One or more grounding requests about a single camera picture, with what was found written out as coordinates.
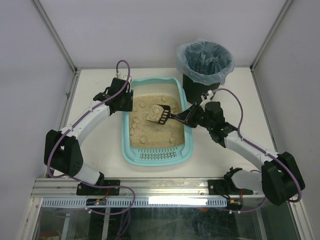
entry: litter box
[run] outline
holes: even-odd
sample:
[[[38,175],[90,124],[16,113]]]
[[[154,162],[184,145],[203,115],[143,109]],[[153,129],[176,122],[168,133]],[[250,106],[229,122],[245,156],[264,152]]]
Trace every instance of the litter box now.
[[[173,77],[148,77],[131,82],[133,98],[150,95],[174,97],[181,104],[182,111],[188,108],[185,91],[180,82]],[[194,151],[192,129],[184,126],[184,144],[159,147],[138,148],[130,145],[129,112],[122,115],[122,153],[130,164],[145,167],[160,167],[185,162]]]

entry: blue plastic bag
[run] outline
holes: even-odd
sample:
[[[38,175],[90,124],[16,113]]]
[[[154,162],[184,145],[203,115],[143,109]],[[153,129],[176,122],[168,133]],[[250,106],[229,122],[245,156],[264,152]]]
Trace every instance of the blue plastic bag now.
[[[203,39],[178,46],[175,64],[180,73],[204,85],[225,84],[235,68],[234,57],[226,48]]]

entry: gray wall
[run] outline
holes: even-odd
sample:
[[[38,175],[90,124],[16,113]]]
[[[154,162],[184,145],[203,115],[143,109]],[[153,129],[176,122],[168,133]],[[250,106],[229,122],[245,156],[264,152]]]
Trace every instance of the gray wall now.
[[[311,224],[320,239],[320,1],[296,0],[255,75],[278,150],[291,152],[306,188]]]
[[[29,0],[0,2],[0,235],[18,234],[71,71]]]
[[[174,67],[205,38],[249,66],[285,0],[40,0],[77,67]]]

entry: robotic arm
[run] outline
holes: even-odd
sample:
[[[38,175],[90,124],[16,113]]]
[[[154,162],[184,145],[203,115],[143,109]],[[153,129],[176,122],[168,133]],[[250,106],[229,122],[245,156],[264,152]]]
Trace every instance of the robotic arm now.
[[[89,133],[103,120],[107,119],[117,111],[130,112],[133,108],[133,91],[130,85],[125,87],[116,97],[105,104],[98,104],[115,95],[126,83],[126,81],[114,78],[111,86],[105,92],[100,92],[86,109],[90,111],[85,117],[81,114],[74,122],[62,128],[60,131],[50,130],[45,138],[44,164],[48,164],[48,159],[57,141],[68,130],[69,133],[63,138],[58,148],[55,150],[50,166],[70,177],[75,177],[81,181],[92,185],[102,185],[104,182],[103,173],[89,167],[84,163],[80,146]]]
[[[260,171],[231,168],[224,175],[225,186],[228,189],[249,189],[264,193],[277,206],[303,190],[305,183],[294,157],[288,152],[278,153],[264,148],[242,136],[235,126],[225,121],[220,102],[212,101],[213,96],[214,93],[209,90],[202,95],[200,105],[194,103],[180,114],[171,114],[170,118],[191,128],[198,125],[206,128],[215,143],[238,153]]]

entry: teal plastic tray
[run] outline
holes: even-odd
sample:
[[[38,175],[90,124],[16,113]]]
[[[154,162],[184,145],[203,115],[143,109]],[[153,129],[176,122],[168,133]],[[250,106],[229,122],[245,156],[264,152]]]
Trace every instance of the teal plastic tray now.
[[[132,80],[131,88],[133,89],[133,97],[135,97],[135,87],[144,86],[146,89],[155,89],[159,91],[161,85],[176,85],[181,101],[182,111],[188,108],[188,103],[180,82],[174,77],[149,77],[143,79]],[[146,92],[147,95],[159,95],[159,93]],[[160,148],[137,148],[130,146],[129,134],[129,112],[122,114],[122,153],[130,164],[144,167],[160,167],[185,162],[194,151],[194,140],[192,129],[184,126],[184,144],[172,147]]]

